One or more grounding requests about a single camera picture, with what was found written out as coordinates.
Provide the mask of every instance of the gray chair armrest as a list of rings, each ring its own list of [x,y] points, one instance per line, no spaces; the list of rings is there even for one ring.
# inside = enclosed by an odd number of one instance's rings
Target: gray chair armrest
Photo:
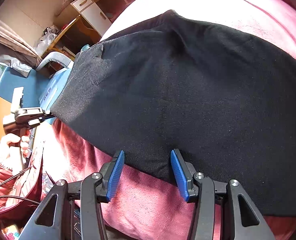
[[[57,62],[65,68],[72,68],[73,65],[73,61],[66,55],[57,51],[53,51],[50,52],[42,62],[40,62],[39,66],[36,68],[36,71],[41,70],[50,61]]]

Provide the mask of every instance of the blue gripper pad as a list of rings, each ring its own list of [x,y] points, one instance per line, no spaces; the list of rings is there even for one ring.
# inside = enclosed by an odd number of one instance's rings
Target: blue gripper pad
[[[121,151],[119,157],[116,161],[115,167],[112,170],[109,182],[108,182],[108,190],[107,190],[107,200],[110,201],[116,194],[120,175],[122,172],[122,168],[125,164],[125,153]]]
[[[180,195],[184,198],[185,201],[188,201],[189,194],[188,194],[188,189],[187,189],[187,179],[183,173],[183,170],[181,168],[181,165],[179,163],[179,160],[178,160],[177,155],[174,152],[174,150],[171,151],[170,162],[171,162],[174,176],[176,178],[176,182],[177,182],[177,186],[178,186]]]

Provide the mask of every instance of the person's arm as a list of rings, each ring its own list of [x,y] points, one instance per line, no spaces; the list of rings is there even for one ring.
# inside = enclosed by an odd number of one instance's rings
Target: person's arm
[[[24,156],[27,156],[28,154],[29,137],[27,135],[22,136],[22,142],[20,143],[21,152]],[[0,141],[0,183],[4,182],[6,179],[9,179],[11,176],[13,176],[12,169],[13,163],[15,162],[12,160],[13,157],[11,156],[11,151],[9,150],[9,144],[17,143],[19,141],[20,137],[11,133],[5,135]],[[16,180],[13,179],[7,182],[6,184],[2,185],[0,187],[0,195],[8,195],[15,181]],[[6,199],[0,199],[0,207],[4,206],[5,203]]]

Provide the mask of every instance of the white drawer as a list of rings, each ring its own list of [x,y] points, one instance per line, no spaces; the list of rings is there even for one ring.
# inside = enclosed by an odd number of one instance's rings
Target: white drawer
[[[92,3],[92,0],[75,0],[72,5],[77,9],[77,11],[81,12],[84,8]]]
[[[101,11],[96,3],[93,3],[87,9],[83,10],[81,15],[100,34],[100,36],[103,36],[111,25],[111,21],[107,18],[104,12]]]

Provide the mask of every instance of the white plastic bag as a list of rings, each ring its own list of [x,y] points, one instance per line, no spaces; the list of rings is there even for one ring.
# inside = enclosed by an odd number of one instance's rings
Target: white plastic bag
[[[55,27],[54,28],[52,26],[50,28],[48,27],[45,35],[39,39],[38,43],[34,47],[35,51],[39,56],[41,56],[46,51],[48,46],[57,37],[55,32],[56,32]]]

